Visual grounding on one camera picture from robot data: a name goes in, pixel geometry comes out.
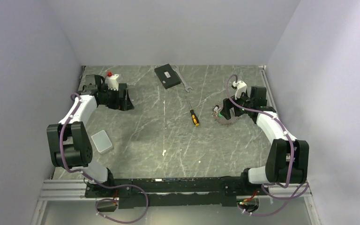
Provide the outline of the metal disc with keyrings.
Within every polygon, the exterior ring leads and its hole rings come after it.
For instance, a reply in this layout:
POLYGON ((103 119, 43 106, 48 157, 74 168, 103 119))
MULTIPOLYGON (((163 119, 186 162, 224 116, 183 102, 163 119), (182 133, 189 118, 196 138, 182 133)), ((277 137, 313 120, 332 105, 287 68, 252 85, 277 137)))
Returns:
POLYGON ((221 111, 222 111, 222 105, 215 105, 212 109, 212 117, 217 123, 224 126, 231 126, 239 120, 239 117, 235 116, 233 108, 230 110, 231 113, 230 120, 226 120, 223 116, 218 117, 218 113, 221 113, 221 111))

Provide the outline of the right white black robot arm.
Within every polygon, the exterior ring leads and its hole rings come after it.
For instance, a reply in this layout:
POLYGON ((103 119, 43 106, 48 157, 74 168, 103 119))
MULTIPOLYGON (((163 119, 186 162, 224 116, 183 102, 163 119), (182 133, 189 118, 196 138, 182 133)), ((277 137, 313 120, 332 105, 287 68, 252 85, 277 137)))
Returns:
POLYGON ((298 140, 285 128, 275 109, 267 105, 266 88, 253 86, 251 94, 245 86, 235 87, 235 95, 223 100, 220 114, 226 119, 247 114, 271 143, 266 164, 247 170, 240 190, 250 195, 258 184, 302 184, 307 180, 309 144, 298 140))

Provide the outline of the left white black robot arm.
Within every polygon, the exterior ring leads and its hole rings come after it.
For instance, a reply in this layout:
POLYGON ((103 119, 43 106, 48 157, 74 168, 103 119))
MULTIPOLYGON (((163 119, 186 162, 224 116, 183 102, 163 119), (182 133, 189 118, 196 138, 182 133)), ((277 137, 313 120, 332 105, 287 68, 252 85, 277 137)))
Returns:
POLYGON ((85 125, 98 106, 112 110, 133 110, 128 85, 118 81, 119 74, 87 75, 82 89, 71 94, 73 105, 57 124, 47 127, 52 164, 68 173, 79 173, 105 197, 116 190, 111 171, 93 158, 92 145, 85 125))

